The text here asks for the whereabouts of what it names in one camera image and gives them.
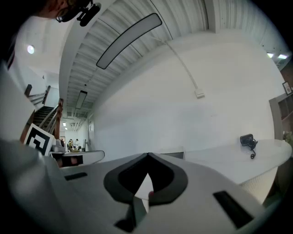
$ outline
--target staircase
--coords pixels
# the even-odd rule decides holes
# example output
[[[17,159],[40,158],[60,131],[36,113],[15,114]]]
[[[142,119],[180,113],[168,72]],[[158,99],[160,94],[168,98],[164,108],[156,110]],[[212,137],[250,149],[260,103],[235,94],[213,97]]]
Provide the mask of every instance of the staircase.
[[[46,116],[54,109],[54,107],[44,106],[40,108],[35,114],[33,118],[33,124],[40,126],[41,122],[46,118]],[[43,125],[43,128],[46,128],[50,122],[50,120],[53,118],[54,114],[56,113],[56,110],[53,111],[53,113],[50,115],[50,117],[47,119],[46,123]]]

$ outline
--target white cable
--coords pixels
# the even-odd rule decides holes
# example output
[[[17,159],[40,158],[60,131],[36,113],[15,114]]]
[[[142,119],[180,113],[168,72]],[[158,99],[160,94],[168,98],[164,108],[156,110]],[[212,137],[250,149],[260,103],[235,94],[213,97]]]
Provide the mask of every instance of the white cable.
[[[150,35],[147,35],[147,36],[148,36],[148,37],[151,37],[151,38],[153,38],[153,39],[155,39],[155,40],[158,40],[158,41],[160,41],[160,42],[166,44],[167,46],[169,46],[170,50],[173,51],[173,53],[175,54],[175,56],[178,58],[178,60],[180,61],[180,63],[181,63],[182,66],[184,67],[184,69],[185,69],[185,71],[187,72],[189,78],[191,79],[191,81],[192,81],[192,83],[193,83],[195,89],[197,90],[197,89],[198,89],[198,86],[197,86],[197,84],[196,84],[196,82],[195,82],[193,76],[191,75],[190,71],[188,70],[188,68],[187,68],[187,66],[185,65],[185,63],[183,62],[183,60],[180,58],[180,56],[177,54],[177,52],[172,48],[172,46],[170,46],[168,42],[163,42],[163,41],[161,41],[160,39],[155,38],[155,37],[152,37],[152,36],[150,36]]]

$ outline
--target white wall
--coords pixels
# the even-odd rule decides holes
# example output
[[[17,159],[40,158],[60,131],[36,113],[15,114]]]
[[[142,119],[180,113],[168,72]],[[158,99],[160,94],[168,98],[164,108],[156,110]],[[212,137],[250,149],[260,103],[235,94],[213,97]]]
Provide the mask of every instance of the white wall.
[[[65,131],[60,131],[59,132],[60,137],[64,137],[65,136]]]
[[[87,140],[88,142],[88,124],[87,120],[83,122],[83,124],[80,126],[78,130],[78,141],[81,144],[81,147],[83,147],[83,141]]]
[[[24,93],[27,85],[32,85],[30,95],[44,93],[46,91],[46,81],[41,75],[36,74],[27,65],[16,57],[9,69],[9,74],[20,91]]]
[[[19,140],[34,106],[10,78],[4,64],[0,73],[0,138]]]
[[[238,30],[197,33],[170,44],[206,97],[196,98],[167,46],[147,54],[94,105],[95,149],[105,151],[105,160],[239,143],[248,133],[274,138],[269,99],[284,93],[283,78],[259,45]]]
[[[58,105],[58,101],[59,101],[59,89],[55,89],[51,87],[45,102],[45,106],[55,107]]]
[[[47,86],[50,85],[52,88],[59,89],[59,74],[47,72],[45,77]]]

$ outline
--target wall light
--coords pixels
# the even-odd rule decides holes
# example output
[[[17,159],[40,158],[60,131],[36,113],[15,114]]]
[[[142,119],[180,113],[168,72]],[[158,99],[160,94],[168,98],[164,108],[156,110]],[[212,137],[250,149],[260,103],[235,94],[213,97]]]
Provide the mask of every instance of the wall light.
[[[156,13],[139,20],[124,33],[122,33],[102,54],[97,62],[97,66],[106,69],[109,64],[124,50],[127,46],[140,38],[148,31],[160,26],[162,21]]]
[[[286,56],[286,55],[280,54],[278,58],[279,58],[279,59],[286,59],[287,57],[288,57],[288,56]]]
[[[76,107],[75,107],[76,109],[81,108],[86,96],[87,96],[87,92],[85,92],[85,91],[81,91],[79,93],[79,96],[78,96],[78,99],[77,99],[77,102],[76,102]]]
[[[29,46],[27,47],[27,51],[28,51],[30,54],[33,54],[33,53],[35,52],[35,47],[32,46],[32,45],[29,45]]]

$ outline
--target white countertop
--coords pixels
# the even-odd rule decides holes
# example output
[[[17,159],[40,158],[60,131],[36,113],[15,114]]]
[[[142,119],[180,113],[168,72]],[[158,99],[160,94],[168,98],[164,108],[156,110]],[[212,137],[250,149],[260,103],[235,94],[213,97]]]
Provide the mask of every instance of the white countertop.
[[[185,153],[185,160],[208,166],[220,172],[236,184],[241,184],[286,162],[292,147],[281,140],[259,140],[256,157],[250,158],[248,146],[232,144]]]

